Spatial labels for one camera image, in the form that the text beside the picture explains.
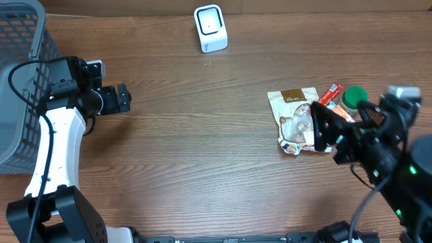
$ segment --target green cap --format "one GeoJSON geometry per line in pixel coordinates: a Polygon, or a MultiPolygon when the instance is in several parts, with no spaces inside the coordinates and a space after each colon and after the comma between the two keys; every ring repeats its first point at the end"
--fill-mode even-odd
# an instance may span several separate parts
{"type": "Polygon", "coordinates": [[[362,87],[351,86],[342,95],[342,102],[350,109],[357,109],[359,101],[367,101],[367,93],[362,87]]]}

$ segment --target white plastic box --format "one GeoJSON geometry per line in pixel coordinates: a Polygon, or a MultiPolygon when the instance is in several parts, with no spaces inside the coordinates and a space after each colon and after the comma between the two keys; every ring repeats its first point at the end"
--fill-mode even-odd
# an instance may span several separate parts
{"type": "Polygon", "coordinates": [[[227,30],[218,5],[199,7],[195,9],[194,17],[203,53],[222,50],[228,46],[227,30]]]}

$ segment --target clear plastic packaging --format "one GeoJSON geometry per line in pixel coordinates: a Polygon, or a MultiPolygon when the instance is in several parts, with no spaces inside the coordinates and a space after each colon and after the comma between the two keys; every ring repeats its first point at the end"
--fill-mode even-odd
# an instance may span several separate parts
{"type": "Polygon", "coordinates": [[[318,100],[315,88],[268,92],[267,96],[279,126],[279,144],[285,153],[298,155],[314,150],[313,121],[309,107],[318,100]]]}

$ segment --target red wrapper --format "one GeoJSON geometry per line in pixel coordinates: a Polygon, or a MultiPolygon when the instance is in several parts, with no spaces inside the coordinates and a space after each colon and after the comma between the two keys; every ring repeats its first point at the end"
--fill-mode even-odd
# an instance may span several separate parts
{"type": "Polygon", "coordinates": [[[344,88],[337,82],[331,85],[330,89],[318,100],[322,105],[328,105],[344,88]]]}

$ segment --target gray wire basket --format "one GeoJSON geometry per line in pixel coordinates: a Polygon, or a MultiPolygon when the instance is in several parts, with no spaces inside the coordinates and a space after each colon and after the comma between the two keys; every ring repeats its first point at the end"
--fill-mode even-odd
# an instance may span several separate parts
{"type": "MultiPolygon", "coordinates": [[[[0,2],[0,174],[33,173],[41,131],[36,111],[10,89],[12,68],[61,53],[45,28],[45,10],[36,0],[0,2]]],[[[38,105],[50,80],[49,66],[33,63],[13,75],[14,86],[38,105]]]]}

